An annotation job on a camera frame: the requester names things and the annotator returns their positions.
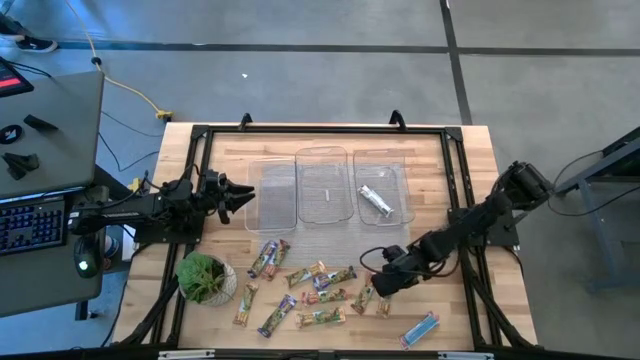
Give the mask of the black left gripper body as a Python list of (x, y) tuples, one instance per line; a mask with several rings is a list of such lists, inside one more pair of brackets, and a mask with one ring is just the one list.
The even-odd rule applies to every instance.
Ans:
[(228, 191), (225, 173), (206, 170), (204, 185), (200, 190), (200, 208), (207, 216), (218, 214), (222, 224), (230, 223), (229, 213), (233, 212), (232, 194)]

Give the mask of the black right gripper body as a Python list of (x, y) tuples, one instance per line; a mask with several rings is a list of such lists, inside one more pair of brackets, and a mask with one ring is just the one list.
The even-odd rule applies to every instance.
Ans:
[(372, 285), (381, 297), (418, 284), (418, 277), (426, 272), (426, 262), (418, 253), (398, 245), (384, 248), (382, 257), (387, 263), (371, 277)]

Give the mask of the blue granola bar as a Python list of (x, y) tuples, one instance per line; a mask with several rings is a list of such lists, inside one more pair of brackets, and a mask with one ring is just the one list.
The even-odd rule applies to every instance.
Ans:
[(399, 343), (404, 351), (409, 350), (427, 333), (439, 326), (439, 316), (428, 312), (423, 320), (399, 337)]

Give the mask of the silver-wrapped granola bar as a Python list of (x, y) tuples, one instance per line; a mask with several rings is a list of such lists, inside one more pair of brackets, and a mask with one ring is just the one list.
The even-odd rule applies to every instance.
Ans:
[(357, 192), (369, 201), (385, 218), (388, 218), (394, 212), (394, 209), (391, 208), (378, 193), (367, 185), (360, 186), (357, 189)]

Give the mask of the orange-end granola bar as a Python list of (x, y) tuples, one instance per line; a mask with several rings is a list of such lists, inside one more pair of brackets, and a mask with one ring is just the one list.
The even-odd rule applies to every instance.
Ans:
[(346, 313), (342, 307), (297, 313), (295, 317), (295, 325), (298, 329), (315, 325), (344, 323), (345, 321)]
[(232, 321), (234, 325), (247, 326), (253, 301), (258, 290), (259, 284), (255, 281), (248, 281), (245, 284), (238, 311)]
[(316, 261), (308, 267), (302, 268), (292, 274), (285, 276), (285, 283), (288, 288), (291, 289), (294, 286), (303, 283), (307, 280), (325, 274), (327, 271), (326, 265), (322, 261)]

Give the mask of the clear plastic bin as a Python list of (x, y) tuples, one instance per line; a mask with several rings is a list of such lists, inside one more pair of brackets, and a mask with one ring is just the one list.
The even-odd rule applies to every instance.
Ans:
[(306, 224), (349, 220), (354, 213), (347, 152), (340, 146), (309, 147), (295, 154), (297, 210)]
[[(376, 227), (401, 226), (414, 219), (405, 171), (405, 156), (400, 150), (357, 150), (353, 154), (354, 187), (362, 223)], [(385, 218), (357, 189), (367, 185), (394, 209)]]
[(257, 159), (248, 182), (255, 198), (245, 209), (245, 227), (256, 234), (282, 234), (297, 226), (297, 179), (293, 157)]

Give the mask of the green succulent in woven pot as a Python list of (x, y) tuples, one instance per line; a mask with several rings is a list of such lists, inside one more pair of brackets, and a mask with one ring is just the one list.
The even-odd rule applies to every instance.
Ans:
[(234, 298), (238, 280), (236, 271), (221, 259), (191, 252), (176, 270), (179, 290), (189, 302), (220, 306)]

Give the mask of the black computer mouse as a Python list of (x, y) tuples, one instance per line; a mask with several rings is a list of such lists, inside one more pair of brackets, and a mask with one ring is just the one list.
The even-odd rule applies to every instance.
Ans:
[(89, 279), (102, 269), (100, 241), (96, 234), (83, 235), (74, 243), (73, 262), (78, 275)]

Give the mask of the grey raised desk shelf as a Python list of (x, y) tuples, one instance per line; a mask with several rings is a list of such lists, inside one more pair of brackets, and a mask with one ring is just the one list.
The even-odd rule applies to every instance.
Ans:
[[(33, 86), (0, 98), (0, 135), (10, 125), (22, 128), (16, 141), (0, 144), (0, 199), (78, 188), (94, 179), (103, 75), (45, 77)], [(7, 154), (34, 155), (38, 167), (16, 179), (2, 158)]]

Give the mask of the black backlit keyboard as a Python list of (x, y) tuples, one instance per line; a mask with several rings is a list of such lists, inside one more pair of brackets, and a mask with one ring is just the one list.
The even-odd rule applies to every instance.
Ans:
[(63, 196), (0, 204), (0, 256), (65, 244)]

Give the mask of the small black flat piece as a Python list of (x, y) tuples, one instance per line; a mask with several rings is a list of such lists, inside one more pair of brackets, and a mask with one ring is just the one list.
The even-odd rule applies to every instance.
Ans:
[(52, 133), (52, 132), (56, 132), (59, 130), (59, 128), (57, 126), (55, 126), (52, 123), (49, 123), (47, 121), (44, 121), (36, 116), (33, 116), (31, 114), (27, 115), (24, 119), (23, 122), (25, 125), (27, 125), (28, 127), (41, 132), (41, 133)]

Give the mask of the grey desk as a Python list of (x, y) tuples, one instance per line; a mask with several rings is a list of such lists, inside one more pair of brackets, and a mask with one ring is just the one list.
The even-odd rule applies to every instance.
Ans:
[[(88, 190), (54, 194), (37, 194), (22, 198), (0, 199), (8, 204), (48, 197), (63, 196), (65, 244), (41, 250), (0, 256), (0, 317), (77, 303), (97, 297), (102, 288), (104, 262), (99, 273), (89, 279), (81, 278), (73, 262), (74, 243), (81, 237), (68, 230), (68, 215), (73, 206), (91, 201), (105, 201), (109, 190), (93, 187)], [(94, 233), (104, 255), (105, 231)]]

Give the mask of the black round disc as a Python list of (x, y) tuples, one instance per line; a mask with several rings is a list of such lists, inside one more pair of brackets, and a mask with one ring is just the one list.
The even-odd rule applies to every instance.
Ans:
[(7, 125), (0, 129), (0, 144), (11, 145), (23, 135), (23, 128), (17, 124)]

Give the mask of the person's shoe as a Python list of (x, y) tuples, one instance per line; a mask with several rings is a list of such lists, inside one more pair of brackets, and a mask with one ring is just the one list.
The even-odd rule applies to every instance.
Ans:
[(18, 49), (32, 53), (50, 53), (58, 48), (58, 43), (56, 41), (29, 36), (23, 36), (20, 39), (15, 40), (15, 44)]

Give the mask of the black screen with red display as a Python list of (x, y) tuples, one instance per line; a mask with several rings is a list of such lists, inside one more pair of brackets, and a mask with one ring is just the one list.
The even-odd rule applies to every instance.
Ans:
[(0, 98), (32, 92), (34, 86), (8, 61), (0, 57)]

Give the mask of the blue-grey metal table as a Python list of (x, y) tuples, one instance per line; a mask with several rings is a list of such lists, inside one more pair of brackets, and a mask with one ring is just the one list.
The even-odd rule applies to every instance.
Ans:
[(554, 180), (556, 196), (575, 192), (583, 209), (552, 211), (590, 223), (603, 268), (589, 292), (640, 287), (640, 126), (591, 155), (592, 164)]

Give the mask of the black aluminium table frame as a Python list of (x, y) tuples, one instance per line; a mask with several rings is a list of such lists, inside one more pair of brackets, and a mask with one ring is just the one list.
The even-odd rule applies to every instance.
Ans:
[[(179, 177), (191, 162), (224, 172), (245, 183), (251, 161), (261, 157), (291, 155), (304, 147), (340, 146), (347, 151), (397, 149), (408, 156), (409, 200), (417, 217), (410, 224), (412, 237), (445, 225), (448, 209), (468, 197), (487, 196), (498, 176), (498, 167), (484, 126), (446, 127), (394, 125), (251, 123), (240, 128), (230, 123), (214, 125), (212, 136), (193, 144), (189, 123), (167, 126), (153, 173), (155, 183)], [(218, 356), (245, 357), (251, 351), (321, 350), (344, 357), (358, 353), (401, 354), (398, 338), (428, 312), (437, 314), (439, 326), (410, 352), (425, 358), (440, 351), (470, 350), (481, 335), (491, 341), (500, 337), (479, 296), (473, 294), (455, 262), (448, 276), (434, 278), (397, 293), (388, 318), (379, 317), (374, 305), (363, 314), (349, 312), (345, 323), (306, 329), (287, 317), (271, 337), (257, 328), (272, 313), (285, 293), (285, 283), (263, 284), (250, 312), (249, 322), (233, 323), (236, 303), (218, 307), (188, 304), (180, 298), (167, 305), (163, 332), (175, 335), (181, 349), (213, 350)]]

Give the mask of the silver frame bracket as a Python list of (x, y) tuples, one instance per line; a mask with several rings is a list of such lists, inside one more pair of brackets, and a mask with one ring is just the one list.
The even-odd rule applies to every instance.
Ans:
[(438, 360), (495, 360), (492, 353), (447, 351), (439, 352)]
[(214, 349), (160, 351), (157, 360), (209, 360), (216, 357)]

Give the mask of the black angular bracket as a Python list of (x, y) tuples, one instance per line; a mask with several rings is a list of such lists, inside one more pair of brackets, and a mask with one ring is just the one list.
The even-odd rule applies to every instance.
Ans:
[(1, 158), (8, 165), (7, 172), (14, 180), (22, 179), (27, 173), (39, 168), (39, 158), (33, 153), (30, 155), (19, 155), (6, 152)]

